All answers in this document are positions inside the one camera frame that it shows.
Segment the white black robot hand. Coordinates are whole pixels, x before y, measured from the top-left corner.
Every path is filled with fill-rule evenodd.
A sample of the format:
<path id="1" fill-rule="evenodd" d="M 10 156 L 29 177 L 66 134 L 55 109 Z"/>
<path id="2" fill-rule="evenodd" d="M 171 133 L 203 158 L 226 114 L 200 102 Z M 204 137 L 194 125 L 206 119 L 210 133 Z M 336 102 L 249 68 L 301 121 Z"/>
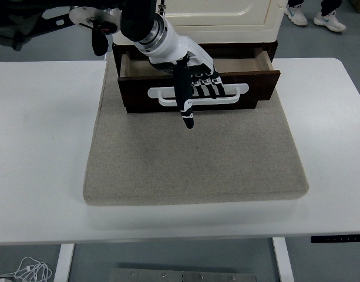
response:
<path id="1" fill-rule="evenodd" d="M 206 86 L 215 99 L 213 86 L 216 86 L 219 95 L 225 97 L 223 83 L 210 55 L 191 38 L 178 35 L 162 16 L 157 16 L 149 34 L 134 45 L 149 57 L 154 68 L 173 77 L 176 104 L 187 128 L 194 126 L 194 88 Z"/>

